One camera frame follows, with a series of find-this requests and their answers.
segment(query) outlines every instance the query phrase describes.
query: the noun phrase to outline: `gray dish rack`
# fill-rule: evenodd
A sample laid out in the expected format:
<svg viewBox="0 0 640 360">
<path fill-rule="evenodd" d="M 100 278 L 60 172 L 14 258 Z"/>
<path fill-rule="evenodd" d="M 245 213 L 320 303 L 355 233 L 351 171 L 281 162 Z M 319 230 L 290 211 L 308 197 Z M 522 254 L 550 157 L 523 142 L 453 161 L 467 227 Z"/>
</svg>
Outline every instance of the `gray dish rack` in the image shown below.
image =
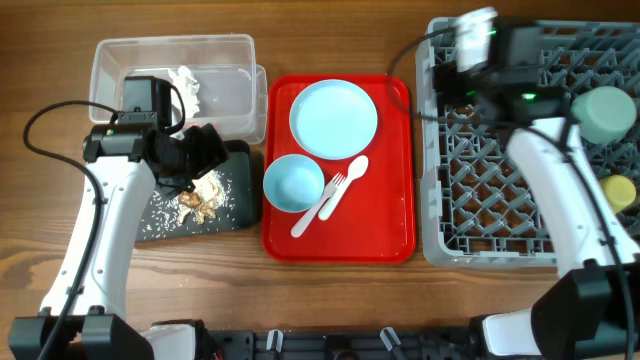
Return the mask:
<svg viewBox="0 0 640 360">
<path fill-rule="evenodd" d="M 453 26 L 436 18 L 427 32 Z M 615 86 L 640 109 L 640 24 L 539 21 L 544 28 L 540 86 L 562 86 L 571 100 L 598 86 Z M 437 116 L 431 68 L 455 59 L 455 36 L 423 42 L 416 52 L 417 107 Z M 445 109 L 448 118 L 468 118 L 473 106 Z M 520 171 L 486 126 L 423 122 L 420 181 L 424 256 L 437 266 L 518 268 L 553 266 L 555 255 Z M 584 141 L 598 178 L 628 176 L 640 187 L 640 122 L 612 145 Z M 618 215 L 640 241 L 640 205 Z"/>
</svg>

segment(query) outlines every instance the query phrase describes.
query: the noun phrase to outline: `wood grain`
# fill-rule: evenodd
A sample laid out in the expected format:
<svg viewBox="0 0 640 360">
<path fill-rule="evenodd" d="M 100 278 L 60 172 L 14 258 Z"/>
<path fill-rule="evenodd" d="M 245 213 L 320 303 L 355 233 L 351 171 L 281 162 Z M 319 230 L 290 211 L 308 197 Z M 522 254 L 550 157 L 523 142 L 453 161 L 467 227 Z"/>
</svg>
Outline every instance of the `wood grain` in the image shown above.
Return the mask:
<svg viewBox="0 0 640 360">
<path fill-rule="evenodd" d="M 85 99 L 96 45 L 106 38 L 247 33 L 269 82 L 287 73 L 381 73 L 394 53 L 437 16 L 488 1 L 215 1 L 153 5 L 133 0 L 7 1 L 0 5 L 0 358 L 15 316 L 36 314 L 66 251 L 82 176 L 29 153 L 27 119 L 57 101 Z M 638 1 L 606 9 L 590 0 L 498 0 L 503 15 L 637 21 Z M 400 76 L 415 88 L 412 59 Z M 47 115 L 32 139 L 80 159 L 87 110 Z M 420 124 L 414 124 L 416 177 Z M 463 324 L 470 316 L 530 306 L 553 283 L 551 269 L 436 268 L 418 248 L 398 266 L 287 265 L 260 245 L 260 226 L 136 248 L 128 282 L 138 329 L 203 318 L 211 329 L 379 329 Z"/>
</svg>

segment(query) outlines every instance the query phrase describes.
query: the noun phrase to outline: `light blue bowl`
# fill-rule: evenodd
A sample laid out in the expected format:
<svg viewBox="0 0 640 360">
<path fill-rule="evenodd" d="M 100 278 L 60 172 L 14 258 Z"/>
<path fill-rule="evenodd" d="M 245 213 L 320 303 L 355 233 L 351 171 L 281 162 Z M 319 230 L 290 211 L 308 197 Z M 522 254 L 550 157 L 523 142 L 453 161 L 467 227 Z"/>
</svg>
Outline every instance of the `light blue bowl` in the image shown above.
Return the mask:
<svg viewBox="0 0 640 360">
<path fill-rule="evenodd" d="M 304 155 L 285 155 L 269 165 L 262 187 L 276 209 L 297 213 L 320 200 L 324 174 L 315 161 Z"/>
</svg>

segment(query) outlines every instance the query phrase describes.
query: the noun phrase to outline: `white fork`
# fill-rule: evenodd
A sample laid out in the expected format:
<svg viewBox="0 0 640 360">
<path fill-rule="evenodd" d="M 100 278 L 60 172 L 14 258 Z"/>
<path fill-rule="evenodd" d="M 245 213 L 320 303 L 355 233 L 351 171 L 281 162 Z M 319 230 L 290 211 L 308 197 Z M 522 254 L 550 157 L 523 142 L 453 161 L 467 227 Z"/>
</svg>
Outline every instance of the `white fork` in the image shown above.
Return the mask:
<svg viewBox="0 0 640 360">
<path fill-rule="evenodd" d="M 336 190 L 338 190 L 338 186 L 344 182 L 346 177 L 340 173 L 337 173 L 336 176 L 329 181 L 327 186 L 324 187 L 324 191 L 322 192 L 322 196 L 320 200 L 311 207 L 311 209 L 307 210 L 307 212 L 298 220 L 298 222 L 291 228 L 291 236 L 298 238 L 302 233 L 307 229 L 309 224 L 311 224 L 311 220 L 316 216 L 322 204 L 324 204 L 327 199 L 329 199 L 333 194 L 335 194 Z"/>
</svg>

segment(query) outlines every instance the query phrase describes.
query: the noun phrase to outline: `light blue plate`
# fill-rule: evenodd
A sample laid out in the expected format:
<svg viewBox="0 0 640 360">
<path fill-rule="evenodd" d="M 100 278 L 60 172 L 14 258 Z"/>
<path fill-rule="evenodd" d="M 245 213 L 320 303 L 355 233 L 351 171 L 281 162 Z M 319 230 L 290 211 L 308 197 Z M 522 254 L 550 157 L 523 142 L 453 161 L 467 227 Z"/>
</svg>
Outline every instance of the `light blue plate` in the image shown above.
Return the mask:
<svg viewBox="0 0 640 360">
<path fill-rule="evenodd" d="M 369 145 L 378 127 L 378 114 L 359 86 L 343 80 L 323 80 L 298 94 L 289 123 L 293 137 L 307 152 L 340 160 Z"/>
<path fill-rule="evenodd" d="M 315 161 L 304 155 L 276 159 L 264 174 L 264 195 L 276 209 L 296 213 L 309 209 L 324 191 L 324 175 Z"/>
</svg>

